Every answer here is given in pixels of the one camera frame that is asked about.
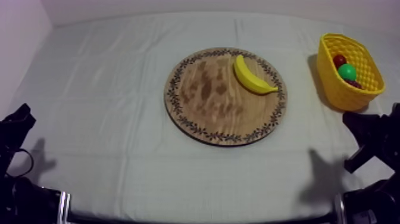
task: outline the wooden plate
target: wooden plate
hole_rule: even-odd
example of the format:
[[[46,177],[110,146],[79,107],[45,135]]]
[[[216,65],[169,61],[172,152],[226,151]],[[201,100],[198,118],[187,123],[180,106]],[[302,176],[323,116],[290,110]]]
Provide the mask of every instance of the wooden plate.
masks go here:
[[[242,54],[253,74],[279,91],[256,95],[237,80],[233,63]],[[287,92],[266,60],[236,48],[211,48],[182,60],[170,74],[164,101],[172,121],[189,136],[212,145],[238,146],[262,139],[281,121]]]

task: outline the yellow basket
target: yellow basket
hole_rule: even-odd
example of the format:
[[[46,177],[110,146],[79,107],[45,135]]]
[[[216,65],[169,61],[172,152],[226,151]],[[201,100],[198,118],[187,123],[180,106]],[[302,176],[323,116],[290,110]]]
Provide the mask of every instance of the yellow basket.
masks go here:
[[[333,57],[342,54],[355,67],[358,89],[345,82],[336,70]],[[370,53],[357,41],[340,34],[327,33],[321,37],[317,69],[328,101],[341,110],[358,110],[385,90],[385,83]]]

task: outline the cable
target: cable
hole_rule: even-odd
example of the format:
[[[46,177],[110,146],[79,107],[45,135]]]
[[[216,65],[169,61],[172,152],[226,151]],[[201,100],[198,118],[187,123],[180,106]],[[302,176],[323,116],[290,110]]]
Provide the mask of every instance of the cable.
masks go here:
[[[24,152],[24,153],[28,154],[28,156],[29,156],[29,158],[30,158],[30,167],[29,167],[28,171],[24,172],[23,174],[17,175],[17,176],[11,176],[10,174],[6,173],[8,176],[10,176],[10,177],[12,177],[12,178],[20,178],[20,177],[22,177],[22,176],[27,175],[29,172],[32,171],[33,166],[35,165],[35,161],[34,161],[32,155],[31,155],[27,150],[25,150],[25,149],[23,149],[23,148],[20,148],[19,150],[15,150],[15,151],[13,151],[13,152],[14,152],[14,153]]]

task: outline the red ball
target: red ball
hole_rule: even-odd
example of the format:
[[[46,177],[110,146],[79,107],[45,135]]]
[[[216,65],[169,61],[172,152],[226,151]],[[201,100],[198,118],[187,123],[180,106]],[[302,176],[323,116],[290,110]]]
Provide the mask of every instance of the red ball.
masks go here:
[[[346,64],[347,60],[343,55],[338,54],[333,58],[333,63],[335,64],[336,69],[338,69],[342,64]]]

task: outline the banana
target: banana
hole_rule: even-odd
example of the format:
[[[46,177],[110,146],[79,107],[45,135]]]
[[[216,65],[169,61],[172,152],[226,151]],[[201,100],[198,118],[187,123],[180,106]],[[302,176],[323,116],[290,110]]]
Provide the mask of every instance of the banana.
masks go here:
[[[257,94],[267,94],[269,92],[278,91],[278,87],[270,86],[266,81],[254,75],[249,68],[247,68],[243,55],[238,55],[236,57],[233,67],[235,68],[237,79],[250,91]]]

